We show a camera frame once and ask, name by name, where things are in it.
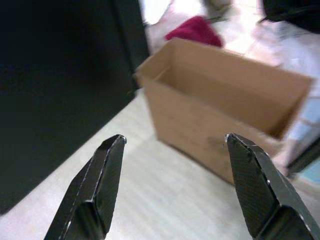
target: black panel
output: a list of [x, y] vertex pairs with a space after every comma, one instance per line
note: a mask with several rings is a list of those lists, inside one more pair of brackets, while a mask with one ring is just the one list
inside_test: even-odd
[[118, 14], [117, 19], [132, 62], [132, 70], [135, 71], [149, 57], [145, 28], [141, 24], [143, 20], [139, 0], [112, 0], [112, 2]]
[[289, 166], [287, 167], [289, 175], [292, 176], [295, 173], [301, 172], [313, 161], [316, 161], [319, 158], [319, 156], [320, 137], [318, 136], [318, 138], [311, 142], [311, 144], [289, 164]]
[[263, 0], [266, 19], [288, 21], [310, 32], [320, 32], [319, 0]]
[[0, 13], [0, 94], [14, 96], [0, 100], [4, 213], [126, 106], [134, 88], [110, 0], [4, 0]]

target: cardboard box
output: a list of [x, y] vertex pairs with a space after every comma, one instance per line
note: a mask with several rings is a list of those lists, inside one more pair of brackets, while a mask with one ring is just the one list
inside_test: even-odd
[[173, 39], [136, 72], [157, 137], [233, 182], [225, 135], [280, 151], [312, 79], [195, 42]]

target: black cabinet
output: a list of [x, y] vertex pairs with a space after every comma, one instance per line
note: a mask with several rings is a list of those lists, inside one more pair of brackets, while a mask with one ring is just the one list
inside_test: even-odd
[[148, 48], [130, 2], [0, 3], [1, 214], [133, 99]]

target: red cloth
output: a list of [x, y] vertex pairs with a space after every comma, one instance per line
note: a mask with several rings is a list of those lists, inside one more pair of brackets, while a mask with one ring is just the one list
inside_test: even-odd
[[200, 42], [203, 44], [223, 47], [223, 40], [215, 33], [206, 19], [202, 16], [194, 16], [176, 29], [169, 32], [165, 39], [170, 40], [172, 38], [181, 38]]

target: brown cardboard box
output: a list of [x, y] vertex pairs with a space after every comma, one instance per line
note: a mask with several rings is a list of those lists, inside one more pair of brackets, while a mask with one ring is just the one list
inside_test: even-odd
[[157, 137], [230, 183], [225, 135], [240, 134], [274, 156], [312, 83], [309, 77], [177, 38], [149, 57], [136, 77], [145, 87]]

